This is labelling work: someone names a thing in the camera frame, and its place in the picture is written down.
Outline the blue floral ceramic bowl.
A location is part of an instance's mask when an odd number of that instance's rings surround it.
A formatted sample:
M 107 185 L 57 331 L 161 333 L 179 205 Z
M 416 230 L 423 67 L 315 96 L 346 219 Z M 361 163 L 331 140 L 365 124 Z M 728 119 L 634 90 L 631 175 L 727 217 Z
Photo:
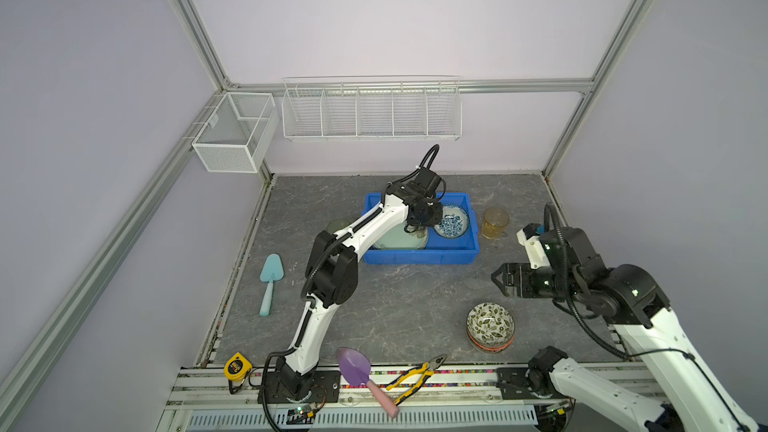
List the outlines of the blue floral ceramic bowl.
M 441 221 L 433 226 L 435 233 L 445 239 L 458 239 L 470 228 L 470 218 L 464 207 L 445 204 Z

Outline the mint green plate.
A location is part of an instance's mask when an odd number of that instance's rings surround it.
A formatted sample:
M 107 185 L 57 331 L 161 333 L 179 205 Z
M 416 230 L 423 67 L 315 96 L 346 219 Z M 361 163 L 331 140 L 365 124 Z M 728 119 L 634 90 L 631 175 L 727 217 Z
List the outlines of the mint green plate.
M 406 222 L 395 226 L 373 245 L 376 250 L 421 250 L 428 242 L 425 227 L 410 226 Z

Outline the olive leaf pattern bowl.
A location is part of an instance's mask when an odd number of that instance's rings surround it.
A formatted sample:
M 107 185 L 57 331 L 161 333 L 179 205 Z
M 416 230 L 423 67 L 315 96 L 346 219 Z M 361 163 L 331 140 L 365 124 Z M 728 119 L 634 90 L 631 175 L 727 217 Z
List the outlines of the olive leaf pattern bowl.
M 484 302 L 473 307 L 466 319 L 467 332 L 485 343 L 499 344 L 514 337 L 515 322 L 502 305 Z

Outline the red rimmed bowl underneath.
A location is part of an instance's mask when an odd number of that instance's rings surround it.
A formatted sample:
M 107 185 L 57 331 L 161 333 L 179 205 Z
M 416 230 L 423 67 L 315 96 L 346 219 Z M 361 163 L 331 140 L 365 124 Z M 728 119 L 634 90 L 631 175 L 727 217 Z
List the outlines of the red rimmed bowl underneath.
M 482 342 L 481 340 L 479 340 L 478 338 L 476 338 L 470 333 L 468 333 L 467 336 L 469 341 L 475 348 L 483 352 L 493 353 L 493 354 L 500 353 L 501 351 L 509 348 L 514 342 L 514 337 L 510 337 L 507 341 L 503 343 L 490 344 L 490 343 Z

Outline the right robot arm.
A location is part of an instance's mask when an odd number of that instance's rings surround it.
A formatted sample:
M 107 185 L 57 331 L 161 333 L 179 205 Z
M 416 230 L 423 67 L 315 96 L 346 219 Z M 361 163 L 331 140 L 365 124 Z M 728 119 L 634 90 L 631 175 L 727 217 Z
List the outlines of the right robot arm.
M 545 205 L 542 222 L 526 225 L 517 237 L 528 260 L 493 273 L 502 293 L 563 306 L 602 349 L 640 360 L 664 397 L 622 388 L 553 346 L 529 361 L 515 387 L 581 402 L 626 431 L 766 430 L 715 377 L 649 272 L 606 266 L 582 229 L 562 224 L 553 203 Z

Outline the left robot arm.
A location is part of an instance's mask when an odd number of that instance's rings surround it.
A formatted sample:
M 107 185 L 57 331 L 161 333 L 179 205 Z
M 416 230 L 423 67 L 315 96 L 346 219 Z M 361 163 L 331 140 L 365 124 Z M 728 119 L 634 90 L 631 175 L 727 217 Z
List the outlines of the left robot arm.
M 416 169 L 387 183 L 380 200 L 352 224 L 333 233 L 320 232 L 313 243 L 305 283 L 304 309 L 287 349 L 268 354 L 264 368 L 275 365 L 277 390 L 292 400 L 307 397 L 325 335 L 338 308 L 358 286 L 359 262 L 394 228 L 414 232 L 439 224 L 443 205 L 437 189 L 444 180 L 431 169 L 440 150 L 428 149 Z

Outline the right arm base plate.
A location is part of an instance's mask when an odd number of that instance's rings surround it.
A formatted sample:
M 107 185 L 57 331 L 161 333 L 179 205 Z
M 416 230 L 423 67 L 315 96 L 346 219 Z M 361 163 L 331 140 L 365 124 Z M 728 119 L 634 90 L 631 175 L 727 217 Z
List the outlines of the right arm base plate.
M 500 367 L 496 370 L 496 387 L 504 400 L 563 398 L 549 375 L 527 367 Z

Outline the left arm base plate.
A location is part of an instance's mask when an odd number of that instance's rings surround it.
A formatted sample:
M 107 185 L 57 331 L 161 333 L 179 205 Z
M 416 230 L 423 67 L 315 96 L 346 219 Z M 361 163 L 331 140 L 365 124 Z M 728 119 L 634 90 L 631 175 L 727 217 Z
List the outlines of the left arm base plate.
M 336 403 L 341 391 L 338 370 L 315 370 L 301 375 L 290 371 L 268 371 L 267 384 L 258 394 L 258 403 L 267 399 L 268 405 L 288 403 Z

